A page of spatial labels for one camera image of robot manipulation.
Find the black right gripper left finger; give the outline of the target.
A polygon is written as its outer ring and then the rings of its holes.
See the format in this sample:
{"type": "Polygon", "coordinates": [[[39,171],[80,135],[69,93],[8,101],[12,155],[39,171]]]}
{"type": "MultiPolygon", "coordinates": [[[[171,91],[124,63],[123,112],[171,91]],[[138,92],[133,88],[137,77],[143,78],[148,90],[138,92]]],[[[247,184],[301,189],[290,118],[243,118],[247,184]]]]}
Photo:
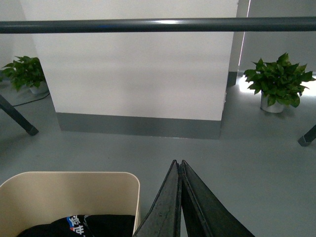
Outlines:
{"type": "Polygon", "coordinates": [[[135,237],[179,237],[181,194],[180,165],[173,160],[149,212],[133,235],[135,237]]]}

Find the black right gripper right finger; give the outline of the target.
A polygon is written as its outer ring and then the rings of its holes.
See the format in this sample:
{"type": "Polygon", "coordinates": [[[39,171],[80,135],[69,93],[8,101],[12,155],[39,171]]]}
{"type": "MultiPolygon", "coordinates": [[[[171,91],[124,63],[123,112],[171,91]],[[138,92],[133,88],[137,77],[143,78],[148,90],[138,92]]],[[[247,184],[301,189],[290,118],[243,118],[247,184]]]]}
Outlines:
{"type": "Polygon", "coordinates": [[[183,160],[181,163],[182,210],[189,237],[252,237],[183,160]]]}

